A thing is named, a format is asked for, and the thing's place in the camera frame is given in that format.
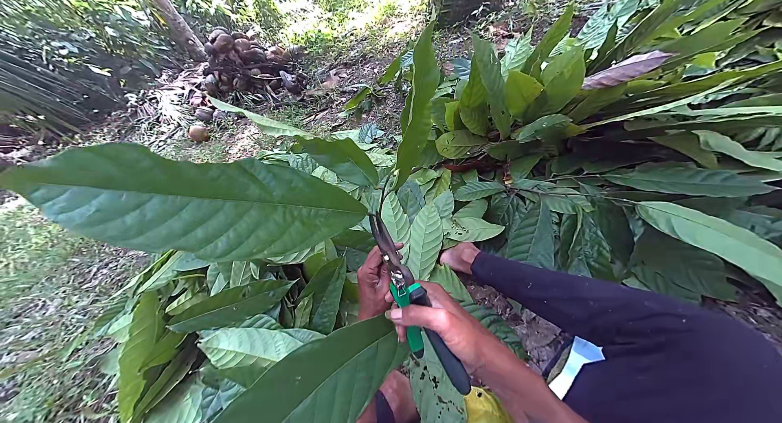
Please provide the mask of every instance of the green plant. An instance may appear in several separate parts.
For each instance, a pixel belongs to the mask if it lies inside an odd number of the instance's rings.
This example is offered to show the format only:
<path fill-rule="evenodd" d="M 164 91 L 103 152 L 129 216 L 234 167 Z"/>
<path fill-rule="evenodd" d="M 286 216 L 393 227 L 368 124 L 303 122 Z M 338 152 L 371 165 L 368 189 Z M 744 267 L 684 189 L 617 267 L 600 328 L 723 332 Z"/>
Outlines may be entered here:
<path fill-rule="evenodd" d="M 384 318 L 354 324 L 366 214 L 383 197 L 414 275 L 466 303 L 436 264 L 458 241 L 693 301 L 732 298 L 728 276 L 782 296 L 782 216 L 764 205 L 782 172 L 782 61 L 724 59 L 779 2 L 657 1 L 619 0 L 575 38 L 568 9 L 501 59 L 475 37 L 461 80 L 441 75 L 429 25 L 396 153 L 368 127 L 321 139 L 213 100 L 292 137 L 288 150 L 197 165 L 111 143 L 0 184 L 65 228 L 165 252 L 95 326 L 121 342 L 122 422 L 352 421 L 407 359 Z M 501 321 L 468 310 L 523 356 Z M 463 398 L 425 380 L 434 360 L 409 368 L 426 421 L 464 421 Z"/>

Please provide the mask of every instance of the yellow bag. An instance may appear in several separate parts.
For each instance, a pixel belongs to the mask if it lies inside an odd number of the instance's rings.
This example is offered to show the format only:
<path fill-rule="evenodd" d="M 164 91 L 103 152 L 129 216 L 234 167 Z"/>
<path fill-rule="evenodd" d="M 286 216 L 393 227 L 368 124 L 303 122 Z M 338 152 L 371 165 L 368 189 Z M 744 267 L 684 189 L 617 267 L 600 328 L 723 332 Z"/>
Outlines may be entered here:
<path fill-rule="evenodd" d="M 494 394 L 474 386 L 464 398 L 468 423 L 513 423 L 502 403 Z"/>

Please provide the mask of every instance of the green handle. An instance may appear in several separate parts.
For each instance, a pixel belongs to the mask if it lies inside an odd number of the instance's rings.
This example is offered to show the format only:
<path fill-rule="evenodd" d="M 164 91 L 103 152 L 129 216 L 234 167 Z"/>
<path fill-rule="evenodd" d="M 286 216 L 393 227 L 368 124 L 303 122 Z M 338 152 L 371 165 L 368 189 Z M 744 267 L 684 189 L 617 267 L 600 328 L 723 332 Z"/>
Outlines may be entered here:
<path fill-rule="evenodd" d="M 407 307 L 410 305 L 410 293 L 415 289 L 421 287 L 419 283 L 415 283 L 412 286 L 406 288 L 403 293 L 396 291 L 396 287 L 393 284 L 391 286 L 391 294 L 393 295 L 396 305 L 399 307 Z M 417 358 L 424 356 L 424 338 L 421 336 L 421 328 L 408 327 L 407 328 L 407 343 L 410 345 L 410 350 L 415 354 Z"/>

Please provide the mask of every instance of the dead leaf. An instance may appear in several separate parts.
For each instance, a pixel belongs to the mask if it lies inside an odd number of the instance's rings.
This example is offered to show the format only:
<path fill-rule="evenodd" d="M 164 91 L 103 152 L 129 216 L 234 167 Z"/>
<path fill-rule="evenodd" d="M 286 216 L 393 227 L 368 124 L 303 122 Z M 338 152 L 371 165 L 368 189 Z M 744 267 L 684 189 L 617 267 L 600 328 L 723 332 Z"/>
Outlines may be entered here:
<path fill-rule="evenodd" d="M 605 70 L 584 78 L 582 89 L 608 88 L 617 86 L 622 82 L 646 75 L 648 72 L 660 67 L 675 53 L 665 53 L 654 50 L 643 55 L 627 58 L 618 64 L 614 64 Z"/>

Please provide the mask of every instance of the pruning shears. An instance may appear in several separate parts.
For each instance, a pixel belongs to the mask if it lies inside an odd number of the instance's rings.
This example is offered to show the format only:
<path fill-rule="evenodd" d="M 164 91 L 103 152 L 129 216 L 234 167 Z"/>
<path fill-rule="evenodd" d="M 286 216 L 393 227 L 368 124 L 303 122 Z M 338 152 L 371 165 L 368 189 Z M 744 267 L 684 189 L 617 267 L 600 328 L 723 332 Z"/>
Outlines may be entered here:
<path fill-rule="evenodd" d="M 413 273 L 407 266 L 402 264 L 402 255 L 396 250 L 393 239 L 386 229 L 386 225 L 383 224 L 383 220 L 380 218 L 383 200 L 385 200 L 385 195 L 383 195 L 383 198 L 380 200 L 380 208 L 378 211 L 369 215 L 369 226 L 372 229 L 372 235 L 375 236 L 375 240 L 378 243 L 378 248 L 383 255 L 383 261 L 389 268 L 389 274 L 391 276 L 391 282 L 389 284 L 391 294 L 400 308 L 405 308 L 410 304 L 431 307 L 432 303 L 426 295 L 426 289 L 415 282 Z M 445 345 L 443 338 L 437 333 L 429 328 L 424 328 L 424 331 L 429 338 L 429 342 L 432 343 L 437 358 L 443 365 L 451 384 L 453 384 L 454 388 L 462 395 L 468 395 L 472 389 L 470 386 L 470 376 L 467 374 L 467 370 L 464 369 L 461 360 L 453 354 Z M 421 328 L 408 327 L 406 337 L 407 343 L 410 345 L 410 350 L 416 358 L 422 358 L 424 356 L 424 339 L 421 336 Z"/>

